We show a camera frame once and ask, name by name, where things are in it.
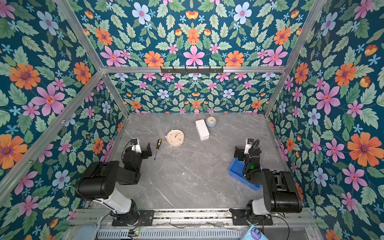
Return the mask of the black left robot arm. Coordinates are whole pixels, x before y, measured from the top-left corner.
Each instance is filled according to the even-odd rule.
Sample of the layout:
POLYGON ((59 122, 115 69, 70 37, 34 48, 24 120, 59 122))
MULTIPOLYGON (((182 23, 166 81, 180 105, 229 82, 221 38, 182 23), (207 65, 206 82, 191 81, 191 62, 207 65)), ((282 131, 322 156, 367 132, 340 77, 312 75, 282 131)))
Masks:
POLYGON ((116 185, 138 184, 142 162, 151 156, 150 144, 142 149, 138 139, 130 140, 122 153, 124 167, 121 167, 118 161, 90 164, 77 181, 75 187, 77 197, 100 203, 117 216, 138 213, 135 201, 119 192, 116 185))

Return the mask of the black yellow screwdriver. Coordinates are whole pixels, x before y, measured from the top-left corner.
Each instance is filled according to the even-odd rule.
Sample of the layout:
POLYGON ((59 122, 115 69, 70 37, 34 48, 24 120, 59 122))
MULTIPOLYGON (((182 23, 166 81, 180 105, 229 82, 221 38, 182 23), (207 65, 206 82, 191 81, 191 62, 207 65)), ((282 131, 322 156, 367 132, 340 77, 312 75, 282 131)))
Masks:
POLYGON ((158 139, 158 141, 157 141, 157 145, 156 145, 156 151, 155 151, 155 157, 154 157, 154 160, 155 160, 156 157, 157 157, 157 154, 158 154, 158 152, 159 152, 159 149, 160 149, 161 144, 162 144, 162 140, 161 140, 161 139, 158 139))

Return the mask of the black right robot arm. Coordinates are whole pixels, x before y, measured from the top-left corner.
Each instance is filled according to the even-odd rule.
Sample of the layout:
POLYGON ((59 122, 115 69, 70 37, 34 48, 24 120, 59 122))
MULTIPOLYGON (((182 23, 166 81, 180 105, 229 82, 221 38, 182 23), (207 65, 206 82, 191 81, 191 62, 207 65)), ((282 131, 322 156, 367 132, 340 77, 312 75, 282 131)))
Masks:
POLYGON ((246 207, 248 217, 273 213, 302 212, 303 200, 290 172, 270 170, 260 166, 261 149, 254 150, 235 147, 234 161, 230 166, 230 176, 251 189, 261 190, 263 197, 250 200, 246 207))

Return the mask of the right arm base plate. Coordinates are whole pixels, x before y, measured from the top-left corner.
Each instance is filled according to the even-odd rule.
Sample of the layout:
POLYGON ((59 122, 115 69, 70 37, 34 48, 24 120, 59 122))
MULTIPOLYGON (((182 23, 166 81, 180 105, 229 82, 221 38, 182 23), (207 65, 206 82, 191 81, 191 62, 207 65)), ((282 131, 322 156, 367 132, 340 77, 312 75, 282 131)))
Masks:
POLYGON ((234 226, 272 226, 273 220, 269 215, 254 215, 246 209, 229 209, 234 226))

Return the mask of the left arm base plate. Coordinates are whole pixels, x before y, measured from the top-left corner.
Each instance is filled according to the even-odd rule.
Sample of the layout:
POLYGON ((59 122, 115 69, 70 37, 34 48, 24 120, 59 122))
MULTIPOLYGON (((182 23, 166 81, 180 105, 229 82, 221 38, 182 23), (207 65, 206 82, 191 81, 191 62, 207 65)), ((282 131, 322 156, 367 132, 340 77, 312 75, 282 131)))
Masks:
POLYGON ((126 214, 112 214, 113 227, 151 226, 154 220, 154 210, 138 210, 126 214))

